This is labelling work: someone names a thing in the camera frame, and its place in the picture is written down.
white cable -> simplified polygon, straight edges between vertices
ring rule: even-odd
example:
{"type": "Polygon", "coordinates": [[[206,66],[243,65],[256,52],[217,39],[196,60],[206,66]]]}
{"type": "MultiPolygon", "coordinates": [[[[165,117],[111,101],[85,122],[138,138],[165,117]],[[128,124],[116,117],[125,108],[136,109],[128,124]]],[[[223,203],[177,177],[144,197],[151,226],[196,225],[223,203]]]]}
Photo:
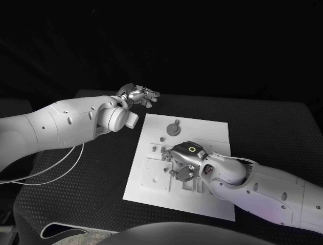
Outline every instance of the white cable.
{"type": "Polygon", "coordinates": [[[82,150],[80,150],[80,154],[79,154],[79,157],[77,157],[77,159],[76,159],[76,162],[74,162],[73,166],[72,166],[72,167],[69,168],[69,170],[67,170],[67,171],[66,171],[57,178],[54,178],[53,180],[50,180],[50,181],[44,182],[44,183],[40,183],[40,184],[26,184],[26,183],[21,183],[21,182],[13,182],[13,183],[20,184],[20,185],[44,185],[44,184],[47,184],[47,183],[56,181],[56,180],[60,179],[60,178],[69,173],[69,171],[73,169],[73,167],[74,167],[74,165],[76,165],[76,163],[77,163],[77,161],[79,161],[79,159],[80,159],[80,156],[82,156],[82,150]]]}
{"type": "Polygon", "coordinates": [[[219,154],[217,152],[211,152],[217,157],[220,157],[221,160],[224,160],[224,158],[232,158],[232,159],[237,159],[237,160],[242,160],[242,161],[247,161],[250,162],[252,164],[257,164],[255,161],[246,159],[246,158],[240,158],[240,157],[230,157],[230,156],[224,156],[221,154],[219,154]]]}
{"type": "Polygon", "coordinates": [[[64,155],[64,157],[44,170],[41,170],[40,172],[37,172],[36,174],[33,175],[28,175],[23,178],[18,178],[18,179],[14,179],[14,180],[0,180],[0,184],[7,184],[7,183],[13,183],[14,181],[18,181],[18,180],[24,180],[36,175],[40,175],[41,173],[44,173],[50,168],[53,168],[54,166],[57,166],[57,164],[64,160],[64,158],[67,157],[67,155],[70,154],[72,150],[74,149],[74,147],[70,149],[70,151],[67,152],[67,154],[64,155]]]}

white fixture plate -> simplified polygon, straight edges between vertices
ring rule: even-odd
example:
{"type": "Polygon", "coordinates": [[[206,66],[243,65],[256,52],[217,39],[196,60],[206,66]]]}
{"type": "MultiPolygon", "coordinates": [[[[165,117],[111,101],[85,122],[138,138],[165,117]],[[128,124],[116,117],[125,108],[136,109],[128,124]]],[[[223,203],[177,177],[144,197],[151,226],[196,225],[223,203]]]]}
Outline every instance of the white fixture plate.
{"type": "Polygon", "coordinates": [[[207,186],[200,183],[200,178],[196,176],[191,181],[180,182],[168,175],[168,169],[167,172],[162,171],[164,167],[175,171],[180,168],[171,162],[159,160],[159,148],[165,147],[168,150],[185,141],[201,145],[206,152],[216,151],[230,155],[227,123],[145,115],[122,199],[234,221],[233,204],[210,194],[207,186]],[[174,120],[180,121],[181,131],[172,137],[167,134],[167,125],[174,123],[174,120]]]}

table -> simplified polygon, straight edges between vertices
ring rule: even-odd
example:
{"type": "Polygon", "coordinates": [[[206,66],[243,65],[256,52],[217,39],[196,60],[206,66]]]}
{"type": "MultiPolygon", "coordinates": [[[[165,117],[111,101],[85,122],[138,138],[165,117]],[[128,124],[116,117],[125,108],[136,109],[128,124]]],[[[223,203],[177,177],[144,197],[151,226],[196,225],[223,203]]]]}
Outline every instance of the table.
{"type": "MultiPolygon", "coordinates": [[[[112,91],[80,90],[76,97],[113,95],[112,91]]],[[[14,203],[21,244],[53,244],[80,234],[72,227],[122,231],[157,222],[190,222],[249,234],[275,244],[323,244],[323,235],[275,225],[236,208],[236,222],[122,200],[145,113],[229,123],[232,155],[278,168],[323,187],[323,136],[304,104],[162,94],[151,109],[134,106],[139,120],[87,142],[79,163],[50,184],[24,186],[14,203]]],[[[79,155],[76,147],[66,161],[28,180],[56,178],[79,155]]],[[[33,172],[47,168],[69,149],[44,151],[34,159],[33,172]]]]}

black background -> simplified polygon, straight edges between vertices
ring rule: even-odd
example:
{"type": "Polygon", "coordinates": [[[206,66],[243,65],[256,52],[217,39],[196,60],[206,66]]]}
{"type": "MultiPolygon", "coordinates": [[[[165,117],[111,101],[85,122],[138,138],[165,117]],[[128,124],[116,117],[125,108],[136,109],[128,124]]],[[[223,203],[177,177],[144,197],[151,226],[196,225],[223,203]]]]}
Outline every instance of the black background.
{"type": "Polygon", "coordinates": [[[126,83],[304,102],[323,132],[323,1],[0,7],[0,97],[37,110],[126,83]]]}

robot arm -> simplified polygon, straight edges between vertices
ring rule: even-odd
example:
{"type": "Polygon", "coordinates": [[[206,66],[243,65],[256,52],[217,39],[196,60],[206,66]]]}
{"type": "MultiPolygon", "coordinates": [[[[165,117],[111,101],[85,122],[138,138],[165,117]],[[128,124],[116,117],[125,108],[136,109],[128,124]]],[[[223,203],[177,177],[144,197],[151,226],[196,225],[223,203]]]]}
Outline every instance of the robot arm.
{"type": "Polygon", "coordinates": [[[278,169],[207,154],[190,141],[164,152],[164,157],[185,165],[178,172],[170,171],[177,180],[198,176],[213,195],[240,209],[278,225],[323,234],[321,187],[278,169]]]}
{"type": "Polygon", "coordinates": [[[69,148],[134,128],[132,104],[151,107],[159,94],[126,84],[116,96],[83,97],[54,102],[30,114],[0,118],[0,172],[21,157],[44,150],[69,148]]]}

